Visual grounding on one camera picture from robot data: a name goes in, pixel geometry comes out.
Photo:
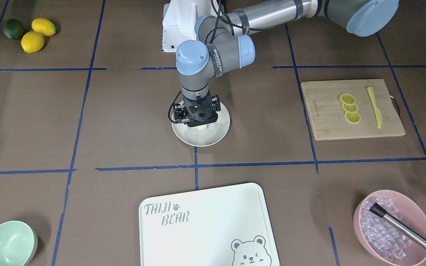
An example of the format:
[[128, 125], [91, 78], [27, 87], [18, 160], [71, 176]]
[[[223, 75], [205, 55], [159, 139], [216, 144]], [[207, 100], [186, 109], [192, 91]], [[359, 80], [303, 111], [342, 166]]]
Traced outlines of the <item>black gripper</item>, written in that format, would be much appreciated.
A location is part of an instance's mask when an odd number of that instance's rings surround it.
[[221, 111], [218, 95], [207, 94], [196, 100], [187, 99], [186, 103], [173, 105], [173, 123], [184, 123], [188, 127], [203, 126], [217, 122]]

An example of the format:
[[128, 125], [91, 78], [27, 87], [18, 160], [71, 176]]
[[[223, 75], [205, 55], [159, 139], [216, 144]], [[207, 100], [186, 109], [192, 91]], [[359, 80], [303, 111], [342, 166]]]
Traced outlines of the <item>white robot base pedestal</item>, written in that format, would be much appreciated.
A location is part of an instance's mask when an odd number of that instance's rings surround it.
[[163, 7], [163, 52], [176, 52], [178, 46], [184, 41], [196, 40], [195, 24], [202, 15], [216, 16], [215, 11], [223, 15], [223, 5], [213, 4], [210, 0], [171, 0]]

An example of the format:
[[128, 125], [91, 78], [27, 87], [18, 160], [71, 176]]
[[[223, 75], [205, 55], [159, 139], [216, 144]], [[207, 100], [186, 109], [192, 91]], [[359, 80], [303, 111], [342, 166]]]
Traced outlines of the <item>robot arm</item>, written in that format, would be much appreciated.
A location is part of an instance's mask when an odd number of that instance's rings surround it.
[[176, 49], [183, 104], [169, 107], [171, 123], [189, 127], [218, 120], [220, 100], [209, 91], [209, 79], [241, 69], [254, 62], [251, 35], [281, 28], [303, 17], [326, 17], [359, 37], [373, 35], [389, 23], [399, 6], [397, 0], [266, 0], [253, 6], [216, 15], [204, 14], [195, 21], [195, 40]]

